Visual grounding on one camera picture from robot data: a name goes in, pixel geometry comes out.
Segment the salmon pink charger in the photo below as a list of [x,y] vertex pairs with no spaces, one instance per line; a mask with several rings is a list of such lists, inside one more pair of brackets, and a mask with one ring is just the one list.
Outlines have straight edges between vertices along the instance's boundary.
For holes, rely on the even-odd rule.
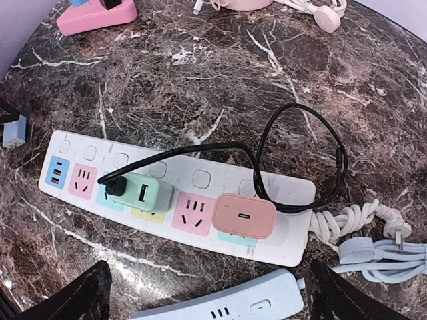
[[224,193],[215,202],[212,224],[230,235],[266,239],[273,232],[276,213],[270,201]]

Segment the grey-blue charger cube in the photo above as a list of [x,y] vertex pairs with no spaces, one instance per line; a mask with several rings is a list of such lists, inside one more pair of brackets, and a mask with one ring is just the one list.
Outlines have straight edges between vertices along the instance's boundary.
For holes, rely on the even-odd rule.
[[18,120],[5,123],[3,127],[3,146],[6,149],[19,147],[26,142],[27,118],[20,115]]

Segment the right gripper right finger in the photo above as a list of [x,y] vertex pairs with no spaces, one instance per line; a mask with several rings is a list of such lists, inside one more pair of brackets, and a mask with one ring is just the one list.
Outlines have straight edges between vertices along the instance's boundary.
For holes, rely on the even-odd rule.
[[399,320],[407,317],[365,295],[325,263],[310,263],[310,319]]

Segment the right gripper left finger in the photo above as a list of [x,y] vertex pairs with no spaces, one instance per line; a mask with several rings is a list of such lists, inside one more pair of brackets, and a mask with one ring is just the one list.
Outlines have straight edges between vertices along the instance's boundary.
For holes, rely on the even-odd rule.
[[109,319],[111,272],[101,260],[62,290],[14,319]]

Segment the blue power strip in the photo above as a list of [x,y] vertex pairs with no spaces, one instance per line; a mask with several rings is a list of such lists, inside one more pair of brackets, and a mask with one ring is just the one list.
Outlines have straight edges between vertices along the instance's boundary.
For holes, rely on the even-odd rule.
[[304,302],[294,276],[277,269],[234,287],[196,299],[148,309],[134,319],[285,319]]

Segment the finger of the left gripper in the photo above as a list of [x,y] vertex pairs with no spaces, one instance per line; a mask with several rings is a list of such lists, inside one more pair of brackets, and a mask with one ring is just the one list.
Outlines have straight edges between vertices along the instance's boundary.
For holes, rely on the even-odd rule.
[[0,108],[6,112],[0,117],[0,123],[11,123],[19,120],[20,113],[18,110],[10,106],[3,98],[0,98]]

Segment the white multicolour power strip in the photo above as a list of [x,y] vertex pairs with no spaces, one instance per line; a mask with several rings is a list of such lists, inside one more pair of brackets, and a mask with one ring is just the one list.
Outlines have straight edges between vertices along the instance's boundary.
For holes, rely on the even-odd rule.
[[141,168],[142,175],[173,186],[169,211],[148,213],[113,202],[97,180],[130,163],[151,157],[153,149],[86,135],[55,131],[39,178],[41,191],[122,225],[213,251],[286,267],[295,267],[308,242],[311,212],[278,213],[266,239],[218,231],[211,220],[224,193],[254,196],[252,170],[187,156]]

